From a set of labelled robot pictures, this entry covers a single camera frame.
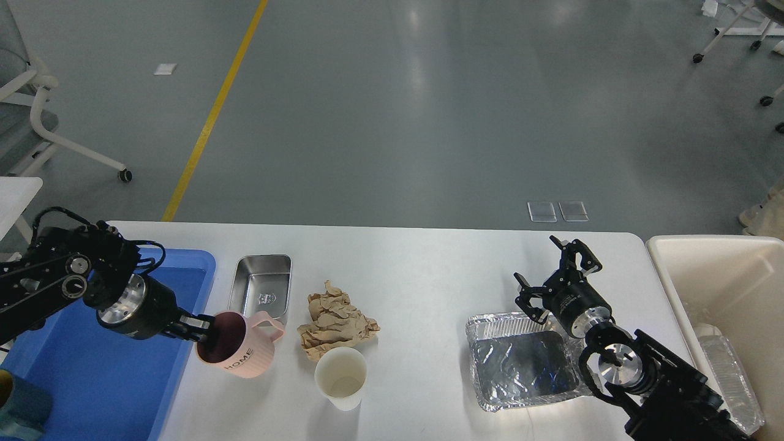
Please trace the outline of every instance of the mug handle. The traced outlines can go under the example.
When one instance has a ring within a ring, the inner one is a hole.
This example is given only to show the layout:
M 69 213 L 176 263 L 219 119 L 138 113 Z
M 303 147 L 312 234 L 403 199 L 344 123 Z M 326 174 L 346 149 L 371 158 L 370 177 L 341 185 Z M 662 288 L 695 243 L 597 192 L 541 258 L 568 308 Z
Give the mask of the mug handle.
M 250 319 L 248 319 L 248 322 L 250 326 L 256 326 L 259 323 L 269 322 L 276 329 L 271 336 L 273 342 L 280 340 L 280 338 L 283 337 L 283 334 L 286 333 L 286 328 L 283 326 L 283 323 L 273 319 L 270 316 L 270 313 L 266 311 L 259 311 L 256 314 L 251 315 Z

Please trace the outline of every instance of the mug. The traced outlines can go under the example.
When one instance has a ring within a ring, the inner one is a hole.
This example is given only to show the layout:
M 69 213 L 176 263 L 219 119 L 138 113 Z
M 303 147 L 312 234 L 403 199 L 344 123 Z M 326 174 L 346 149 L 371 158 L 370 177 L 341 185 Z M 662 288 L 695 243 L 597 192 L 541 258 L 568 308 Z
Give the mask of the mug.
M 0 370 L 0 436 L 36 441 L 52 411 L 52 396 L 7 370 Z
M 256 327 L 262 322 L 275 327 L 272 335 Z M 270 367 L 275 355 L 273 343 L 285 333 L 283 324 L 272 319 L 266 311 L 259 311 L 250 318 L 236 311 L 219 312 L 213 326 L 217 337 L 212 342 L 196 344 L 198 358 L 243 378 L 258 377 Z

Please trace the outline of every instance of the white paper cup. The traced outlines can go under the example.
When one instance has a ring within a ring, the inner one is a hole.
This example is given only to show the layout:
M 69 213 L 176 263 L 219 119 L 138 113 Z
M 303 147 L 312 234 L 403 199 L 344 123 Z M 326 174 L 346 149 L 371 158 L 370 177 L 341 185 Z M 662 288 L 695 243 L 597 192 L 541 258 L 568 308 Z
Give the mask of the white paper cup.
M 354 348 L 330 349 L 316 365 L 318 390 L 340 410 L 359 406 L 367 376 L 365 357 Z

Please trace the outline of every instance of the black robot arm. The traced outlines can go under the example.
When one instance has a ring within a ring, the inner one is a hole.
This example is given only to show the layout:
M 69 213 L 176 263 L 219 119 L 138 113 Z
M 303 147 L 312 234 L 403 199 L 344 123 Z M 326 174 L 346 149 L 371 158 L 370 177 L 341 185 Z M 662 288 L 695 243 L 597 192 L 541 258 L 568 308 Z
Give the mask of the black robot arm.
M 561 249 L 558 269 L 543 286 L 530 286 L 515 273 L 521 284 L 515 303 L 536 322 L 552 312 L 569 335 L 585 339 L 579 358 L 583 381 L 598 399 L 626 411 L 630 419 L 624 429 L 632 439 L 752 440 L 726 410 L 719 410 L 723 400 L 706 385 L 705 375 L 641 330 L 633 338 L 615 324 L 612 308 L 587 281 L 601 264 L 584 243 L 561 242 L 554 236 L 550 240 Z M 541 299 L 541 308 L 531 305 L 535 298 Z M 593 382 L 588 362 L 594 354 L 609 395 Z M 639 396 L 642 404 L 632 395 Z
M 81 225 L 44 228 L 47 213 L 60 212 Z M 0 264 L 0 344 L 43 326 L 47 317 L 81 298 L 96 309 L 98 323 L 142 340 L 155 334 L 204 341 L 214 318 L 179 308 L 175 294 L 150 277 L 165 259 L 164 247 L 122 237 L 106 222 L 91 224 L 62 207 L 43 210 L 33 221 L 33 240 L 18 261 Z M 142 259 L 139 245 L 161 249 Z

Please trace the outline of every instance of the stainless steel tray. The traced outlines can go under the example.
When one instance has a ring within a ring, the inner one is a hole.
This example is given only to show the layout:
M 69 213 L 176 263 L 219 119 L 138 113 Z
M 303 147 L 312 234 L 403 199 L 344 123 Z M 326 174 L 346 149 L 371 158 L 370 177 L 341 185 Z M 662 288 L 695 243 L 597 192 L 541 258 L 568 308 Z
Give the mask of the stainless steel tray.
M 544 325 L 522 312 L 475 315 L 466 336 L 474 391 L 488 412 L 591 395 L 577 365 L 585 345 L 552 315 Z
M 285 323 L 291 272 L 292 260 L 283 254 L 243 257 L 234 273 L 229 309 L 246 317 L 267 311 Z

